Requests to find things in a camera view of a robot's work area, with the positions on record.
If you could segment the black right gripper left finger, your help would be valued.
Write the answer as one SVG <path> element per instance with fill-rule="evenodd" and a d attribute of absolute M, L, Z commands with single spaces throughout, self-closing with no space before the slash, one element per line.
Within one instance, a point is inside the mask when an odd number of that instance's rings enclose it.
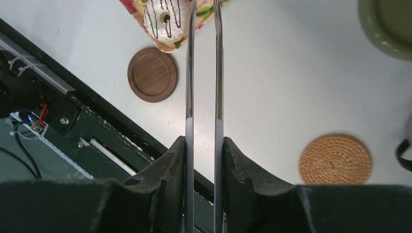
<path fill-rule="evenodd" d="M 185 138 L 123 182 L 6 181 L 0 185 L 3 233 L 179 233 Z"/>

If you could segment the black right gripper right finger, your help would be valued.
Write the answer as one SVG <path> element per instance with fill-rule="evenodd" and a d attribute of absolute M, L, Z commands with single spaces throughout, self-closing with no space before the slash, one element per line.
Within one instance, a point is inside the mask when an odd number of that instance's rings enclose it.
<path fill-rule="evenodd" d="M 225 137 L 223 193 L 229 233 L 409 233 L 412 189 L 402 185 L 294 185 Z"/>

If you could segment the silver metal tongs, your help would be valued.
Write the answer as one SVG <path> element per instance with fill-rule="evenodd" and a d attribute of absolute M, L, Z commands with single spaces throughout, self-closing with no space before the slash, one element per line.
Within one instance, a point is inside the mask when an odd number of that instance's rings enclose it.
<path fill-rule="evenodd" d="M 186 121 L 185 121 L 185 226 L 184 231 L 191 233 L 194 227 L 194 34 L 196 1 L 191 3 L 189 21 L 187 65 L 186 65 Z M 214 1 L 216 29 L 216 95 L 215 95 L 215 147 L 214 147 L 214 232 L 224 232 L 223 223 L 223 23 L 220 1 Z"/>

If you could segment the purple mug black handle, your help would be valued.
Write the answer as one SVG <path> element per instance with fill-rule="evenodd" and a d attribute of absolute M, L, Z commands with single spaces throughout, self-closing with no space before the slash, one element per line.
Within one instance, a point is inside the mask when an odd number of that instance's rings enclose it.
<path fill-rule="evenodd" d="M 412 114 L 410 113 L 405 123 L 405 139 L 397 146 L 395 155 L 399 164 L 407 171 L 412 171 L 412 161 L 402 155 L 412 146 Z"/>

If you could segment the floral dessert tray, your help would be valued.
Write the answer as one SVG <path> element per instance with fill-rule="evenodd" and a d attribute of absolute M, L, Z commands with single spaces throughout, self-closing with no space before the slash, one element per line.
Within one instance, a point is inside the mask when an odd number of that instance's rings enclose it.
<path fill-rule="evenodd" d="M 214 4 L 226 0 L 121 0 L 155 46 L 172 53 L 214 16 Z"/>

